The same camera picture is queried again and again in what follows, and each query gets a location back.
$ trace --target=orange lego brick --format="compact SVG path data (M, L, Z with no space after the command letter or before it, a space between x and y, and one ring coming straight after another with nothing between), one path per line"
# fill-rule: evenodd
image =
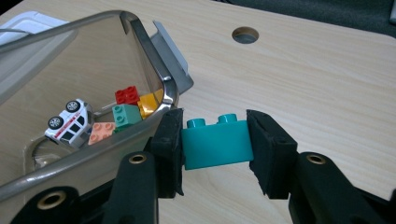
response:
M113 130L116 128L116 124L114 122L96 122L92 126L92 132L90 136L90 140L88 145L92 145L97 143L111 134L113 134Z

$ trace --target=plastic container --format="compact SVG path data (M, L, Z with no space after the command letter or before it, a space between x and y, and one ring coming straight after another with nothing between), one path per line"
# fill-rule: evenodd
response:
M162 114L192 85L187 63L160 23L152 38L136 15L109 11L0 47L0 222L38 192L71 186L82 194L114 178L121 158L141 150ZM46 140L49 118L71 100L111 122L115 92L154 93L157 110L91 146Z

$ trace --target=green lego brick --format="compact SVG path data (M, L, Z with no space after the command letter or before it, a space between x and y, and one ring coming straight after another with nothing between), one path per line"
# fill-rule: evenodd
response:
M137 105L115 105L112 109L114 122L118 129L134 125L142 120L140 110Z
M127 129L129 126L131 126L131 125L126 125L126 126L123 126L122 128L115 128L113 130L113 133L120 133L120 132L124 131L125 129Z
M213 125L191 119L187 126L181 132L186 170L253 160L248 123L235 114L219 116Z

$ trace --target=screw hole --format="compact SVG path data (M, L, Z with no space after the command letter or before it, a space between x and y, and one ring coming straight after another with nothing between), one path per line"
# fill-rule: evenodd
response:
M66 199L66 193L62 190L54 191L44 196L37 203L37 208L48 210L61 204Z
M259 39L259 32L251 27L239 27L233 31L233 40L240 44L252 44Z
M131 158L129 158L129 162L131 164L139 164L144 162L147 159L145 155L134 155Z
M308 156L306 156L306 158L314 164L322 165L322 164L326 163L326 160L318 155L308 155Z

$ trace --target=wood grain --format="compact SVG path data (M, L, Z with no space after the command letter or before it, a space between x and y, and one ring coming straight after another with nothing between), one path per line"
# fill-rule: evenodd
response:
M389 198L396 187L392 37L206 0L25 0L0 23L27 10L74 21L110 9L133 12L149 34L151 21L161 21L172 36L195 81L180 96L185 120L263 111L300 152L327 155L355 186ZM258 41L233 41L240 26L256 29ZM162 223L291 223L287 202L263 196L247 163L183 175L186 196L160 200Z

